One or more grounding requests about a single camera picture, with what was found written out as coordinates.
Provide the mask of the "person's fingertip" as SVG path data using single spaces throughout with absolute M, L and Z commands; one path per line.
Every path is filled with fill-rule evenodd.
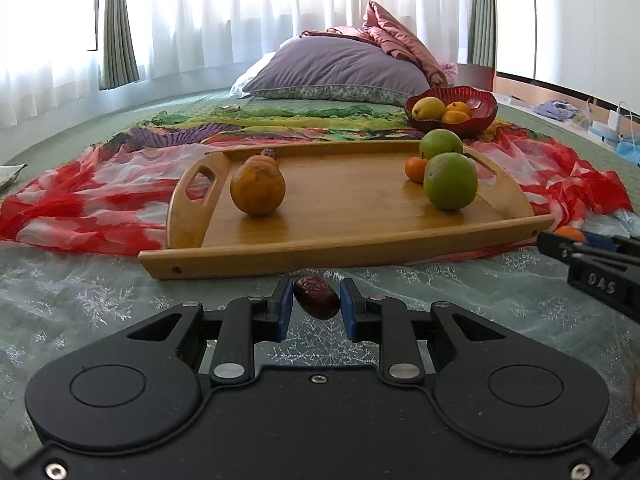
M 631 390 L 631 409 L 634 413 L 634 420 L 638 427 L 640 426 L 640 375 L 634 378 L 634 384 Z

